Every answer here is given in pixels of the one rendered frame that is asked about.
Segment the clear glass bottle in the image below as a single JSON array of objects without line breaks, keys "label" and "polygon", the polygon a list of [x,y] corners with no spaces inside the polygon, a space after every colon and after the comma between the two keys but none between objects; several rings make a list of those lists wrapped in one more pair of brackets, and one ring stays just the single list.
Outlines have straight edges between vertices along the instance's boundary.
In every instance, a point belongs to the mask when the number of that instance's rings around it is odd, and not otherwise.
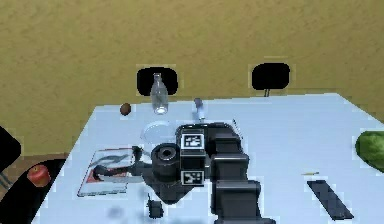
[{"label": "clear glass bottle", "polygon": [[154,82],[150,92],[153,111],[157,115],[163,115],[168,112],[168,91],[160,73],[154,73],[153,77]]}]

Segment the red apple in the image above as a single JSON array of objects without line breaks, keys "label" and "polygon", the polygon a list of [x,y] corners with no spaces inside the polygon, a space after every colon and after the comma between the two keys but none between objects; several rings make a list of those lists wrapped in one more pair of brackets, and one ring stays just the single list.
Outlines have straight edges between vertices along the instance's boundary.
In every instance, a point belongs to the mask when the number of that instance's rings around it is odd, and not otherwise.
[{"label": "red apple", "polygon": [[48,168],[42,164],[30,168],[27,178],[35,187],[45,187],[51,181]]}]

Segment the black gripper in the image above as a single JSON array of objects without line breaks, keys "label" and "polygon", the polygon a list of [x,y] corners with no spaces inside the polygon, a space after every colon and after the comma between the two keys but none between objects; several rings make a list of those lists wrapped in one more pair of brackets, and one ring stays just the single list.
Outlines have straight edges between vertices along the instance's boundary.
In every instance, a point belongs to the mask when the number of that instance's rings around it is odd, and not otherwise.
[{"label": "black gripper", "polygon": [[[138,161],[150,163],[151,160],[151,164],[134,164]],[[157,145],[151,152],[151,159],[150,153],[139,146],[98,150],[89,167],[95,167],[94,179],[122,173],[143,174],[145,183],[165,204],[177,203],[198,185],[198,180],[191,175],[192,171],[198,170],[198,157],[185,153],[175,143]]]}]

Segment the green lettuce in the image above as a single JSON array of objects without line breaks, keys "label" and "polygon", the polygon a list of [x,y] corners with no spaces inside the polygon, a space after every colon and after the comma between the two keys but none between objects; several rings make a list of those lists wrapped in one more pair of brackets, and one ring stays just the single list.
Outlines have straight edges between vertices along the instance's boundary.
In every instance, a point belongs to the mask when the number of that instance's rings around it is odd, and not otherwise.
[{"label": "green lettuce", "polygon": [[384,173],[384,131],[364,131],[355,143],[356,154],[369,166]]}]

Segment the black flat phone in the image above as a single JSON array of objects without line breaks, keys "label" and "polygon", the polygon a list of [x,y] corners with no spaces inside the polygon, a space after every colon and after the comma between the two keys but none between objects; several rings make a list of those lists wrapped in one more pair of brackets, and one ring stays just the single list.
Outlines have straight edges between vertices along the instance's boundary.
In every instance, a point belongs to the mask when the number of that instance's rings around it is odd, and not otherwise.
[{"label": "black flat phone", "polygon": [[325,180],[310,180],[307,185],[333,221],[354,218],[354,215]]}]

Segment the small grey blue shaker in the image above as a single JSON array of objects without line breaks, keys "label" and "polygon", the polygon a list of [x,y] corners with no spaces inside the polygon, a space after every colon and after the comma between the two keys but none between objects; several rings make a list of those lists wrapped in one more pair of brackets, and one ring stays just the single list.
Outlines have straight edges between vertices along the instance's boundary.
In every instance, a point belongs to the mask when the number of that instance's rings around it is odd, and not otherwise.
[{"label": "small grey blue shaker", "polygon": [[194,103],[195,103],[196,114],[198,116],[198,119],[203,120],[205,118],[203,101],[200,98],[195,98]]}]

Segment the small black box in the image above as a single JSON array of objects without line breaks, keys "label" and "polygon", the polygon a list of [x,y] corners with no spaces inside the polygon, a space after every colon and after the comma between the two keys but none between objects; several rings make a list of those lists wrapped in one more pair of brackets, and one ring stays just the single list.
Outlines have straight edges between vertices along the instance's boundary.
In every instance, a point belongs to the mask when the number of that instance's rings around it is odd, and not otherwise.
[{"label": "small black box", "polygon": [[162,218],[164,210],[160,201],[152,200],[150,195],[147,199],[148,216],[152,219]]}]

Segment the black chair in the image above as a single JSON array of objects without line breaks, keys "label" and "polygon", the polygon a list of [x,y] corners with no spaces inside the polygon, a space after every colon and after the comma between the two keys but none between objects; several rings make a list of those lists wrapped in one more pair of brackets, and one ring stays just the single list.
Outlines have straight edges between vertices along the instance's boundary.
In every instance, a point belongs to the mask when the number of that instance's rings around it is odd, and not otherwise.
[{"label": "black chair", "polygon": [[255,66],[251,72],[251,84],[255,90],[263,90],[268,97],[271,90],[282,90],[290,81],[290,67],[282,62],[266,62]]},{"label": "black chair", "polygon": [[160,73],[168,94],[174,95],[178,89],[178,76],[175,70],[166,67],[141,68],[136,73],[137,90],[142,96],[149,96],[154,83],[154,74]]},{"label": "black chair", "polygon": [[51,159],[40,162],[48,169],[51,180],[44,187],[36,187],[28,178],[25,171],[8,188],[10,180],[3,171],[16,161],[21,155],[21,144],[6,129],[0,126],[0,186],[7,189],[0,200],[0,224],[31,224],[36,212],[40,208],[45,196],[58,176],[64,159]]}]

